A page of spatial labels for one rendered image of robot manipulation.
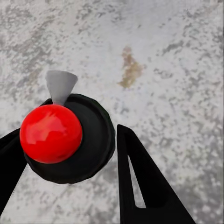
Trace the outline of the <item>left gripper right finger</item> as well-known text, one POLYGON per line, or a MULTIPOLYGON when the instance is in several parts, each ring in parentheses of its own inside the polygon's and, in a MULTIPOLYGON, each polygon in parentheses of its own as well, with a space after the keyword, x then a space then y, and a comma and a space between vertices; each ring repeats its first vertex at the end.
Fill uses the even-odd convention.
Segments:
POLYGON ((196 224, 135 132, 118 124, 116 134, 120 224, 196 224), (128 155, 146 208, 135 205, 128 155))

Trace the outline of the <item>insectifuge atomizer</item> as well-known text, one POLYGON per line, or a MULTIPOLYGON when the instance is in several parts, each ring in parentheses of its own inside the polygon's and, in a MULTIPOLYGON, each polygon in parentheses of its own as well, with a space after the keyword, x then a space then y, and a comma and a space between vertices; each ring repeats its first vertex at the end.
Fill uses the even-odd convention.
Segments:
POLYGON ((45 73, 51 98, 20 127, 24 157, 42 179, 75 184, 92 178, 113 157, 117 132, 109 113, 93 98, 71 94, 78 78, 63 70, 45 73))

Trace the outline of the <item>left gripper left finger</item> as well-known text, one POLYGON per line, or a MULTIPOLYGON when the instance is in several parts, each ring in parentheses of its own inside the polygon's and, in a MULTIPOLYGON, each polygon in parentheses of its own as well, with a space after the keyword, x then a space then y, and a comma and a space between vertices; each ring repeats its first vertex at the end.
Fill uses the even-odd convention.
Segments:
POLYGON ((28 163, 23 151, 20 128, 0 139, 0 216, 28 163))

